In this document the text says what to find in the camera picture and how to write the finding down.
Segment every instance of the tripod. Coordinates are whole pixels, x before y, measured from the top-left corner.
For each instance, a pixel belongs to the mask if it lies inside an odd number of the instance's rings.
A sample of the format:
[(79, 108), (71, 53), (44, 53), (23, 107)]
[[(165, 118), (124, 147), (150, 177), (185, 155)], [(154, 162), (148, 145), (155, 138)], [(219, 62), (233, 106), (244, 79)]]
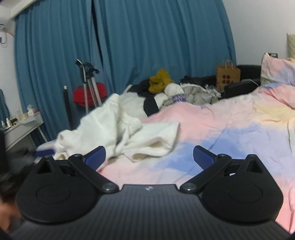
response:
[(95, 107), (102, 106), (102, 102), (101, 102), (97, 85), (95, 82), (95, 78), (94, 78), (94, 72), (98, 74), (99, 71), (95, 69), (92, 64), (88, 62), (83, 64), (79, 59), (77, 59), (76, 65), (81, 70), (81, 78), (82, 78), (83, 89), (84, 89), (85, 109), (86, 109), (86, 114), (88, 114), (89, 107), (88, 107), (87, 87), (90, 90), (90, 94), (93, 99), (94, 106)]

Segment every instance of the pillow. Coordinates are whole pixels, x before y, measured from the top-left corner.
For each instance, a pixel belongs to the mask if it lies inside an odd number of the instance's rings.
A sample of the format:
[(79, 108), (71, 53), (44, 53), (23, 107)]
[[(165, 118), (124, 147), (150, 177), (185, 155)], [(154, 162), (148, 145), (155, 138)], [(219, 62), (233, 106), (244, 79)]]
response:
[(287, 58), (287, 60), (290, 62), (295, 62), (295, 58)]
[(271, 82), (295, 86), (295, 63), (266, 53), (261, 64), (261, 85)]
[(295, 34), (287, 34), (289, 57), (295, 58)]

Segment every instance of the paper bag handle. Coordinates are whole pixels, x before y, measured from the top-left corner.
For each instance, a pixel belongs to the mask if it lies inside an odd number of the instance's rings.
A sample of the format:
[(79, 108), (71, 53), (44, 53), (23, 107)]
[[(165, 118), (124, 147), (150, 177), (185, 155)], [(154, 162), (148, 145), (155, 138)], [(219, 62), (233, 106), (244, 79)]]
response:
[(232, 69), (234, 69), (234, 65), (233, 65), (232, 61), (229, 60), (229, 59), (225, 62), (225, 69), (227, 69), (227, 63), (228, 63), (228, 62), (231, 64)]

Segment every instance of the red cloth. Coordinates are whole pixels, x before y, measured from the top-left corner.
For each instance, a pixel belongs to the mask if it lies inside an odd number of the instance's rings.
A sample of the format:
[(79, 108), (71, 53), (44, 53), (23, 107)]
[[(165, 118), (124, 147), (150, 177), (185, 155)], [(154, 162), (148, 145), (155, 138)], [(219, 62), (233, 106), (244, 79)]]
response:
[[(107, 92), (106, 92), (106, 86), (103, 83), (96, 83), (97, 89), (100, 95), (100, 99), (103, 100), (104, 98), (107, 97)], [(90, 89), (87, 88), (87, 98), (88, 98), (88, 106), (94, 106), (93, 99), (91, 97)], [(73, 101), (74, 103), (79, 104), (80, 106), (85, 107), (85, 99), (84, 99), (84, 90), (83, 86), (77, 87), (77, 89), (74, 91), (74, 96), (73, 96)]]

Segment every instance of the pastel tie-dye duvet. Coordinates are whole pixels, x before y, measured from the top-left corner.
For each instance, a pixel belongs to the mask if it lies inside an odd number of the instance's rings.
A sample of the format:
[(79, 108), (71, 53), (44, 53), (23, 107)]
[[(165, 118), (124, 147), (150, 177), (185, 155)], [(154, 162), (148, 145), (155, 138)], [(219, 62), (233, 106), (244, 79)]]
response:
[(173, 151), (162, 158), (137, 163), (120, 156), (101, 174), (123, 184), (176, 184), (178, 187), (202, 169), (193, 159), (196, 145), (215, 154), (244, 159), (256, 154), (284, 195), (277, 223), (295, 231), (295, 87), (270, 84), (253, 93), (213, 105), (176, 103), (145, 123), (180, 122)]

